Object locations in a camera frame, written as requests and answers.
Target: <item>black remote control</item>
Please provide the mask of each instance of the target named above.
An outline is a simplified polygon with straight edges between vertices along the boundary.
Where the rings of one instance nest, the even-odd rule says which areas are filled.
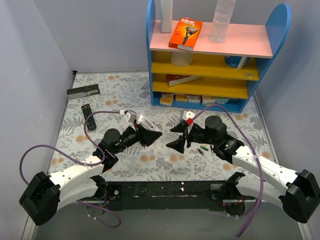
[[[82,112],[83,112],[83,116],[84,119],[87,119],[87,117],[92,114],[91,108],[89,104],[83,105],[82,107]],[[86,122],[86,126],[88,128],[89,131],[91,130],[95,130],[97,128],[94,116],[90,117],[88,119],[88,121]]]

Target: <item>white bottle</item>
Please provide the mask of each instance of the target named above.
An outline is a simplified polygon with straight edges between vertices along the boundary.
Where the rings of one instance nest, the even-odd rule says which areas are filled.
[[[218,0],[209,37],[211,41],[221,43],[225,40],[235,4],[236,0]]]
[[[173,0],[161,0],[161,32],[171,33]]]

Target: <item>shelf rounded side panel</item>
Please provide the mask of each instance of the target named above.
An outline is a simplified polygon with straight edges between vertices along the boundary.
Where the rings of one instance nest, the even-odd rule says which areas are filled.
[[[267,32],[268,39],[270,41],[270,47],[273,53],[271,59],[266,58],[256,58],[256,66],[259,74],[258,82],[247,82],[248,89],[248,100],[242,103],[241,111],[245,108],[251,96],[256,91],[258,85],[264,78],[271,64],[279,54],[281,48],[283,47],[289,33],[291,25],[291,8],[287,3],[281,3],[275,7],[275,9],[270,14],[266,24],[265,29]]]
[[[152,36],[154,33],[156,24],[156,5],[155,0],[149,0],[147,9],[146,9],[146,20],[145,20],[145,38],[146,38],[146,53],[148,60],[148,72],[149,72],[149,87],[150,87],[150,96],[151,104],[154,103],[154,96],[152,92],[153,85],[153,74],[151,72],[152,62],[154,60],[154,51],[150,51],[150,44],[152,41]]]

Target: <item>white cable clip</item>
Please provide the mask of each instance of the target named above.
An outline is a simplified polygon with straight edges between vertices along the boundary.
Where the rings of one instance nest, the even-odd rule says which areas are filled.
[[[84,167],[88,170],[88,172],[89,172],[89,166],[88,166],[88,164],[87,164],[86,161],[84,161],[83,166],[84,166]]]

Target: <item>gray wall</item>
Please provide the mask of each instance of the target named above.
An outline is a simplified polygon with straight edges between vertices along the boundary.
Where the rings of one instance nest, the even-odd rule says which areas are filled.
[[[160,0],[156,1],[160,18]],[[145,71],[148,0],[34,0],[72,70]],[[281,0],[241,0],[231,21],[265,24]],[[173,19],[211,22],[217,0],[174,0]]]
[[[287,0],[288,39],[258,88],[262,110],[281,164],[313,172],[320,183],[320,2]],[[320,208],[308,222],[320,239]]]
[[[0,0],[0,239],[21,238],[27,214],[19,161],[36,144],[54,145],[72,72],[32,0]],[[52,151],[34,150],[23,171],[47,171]]]

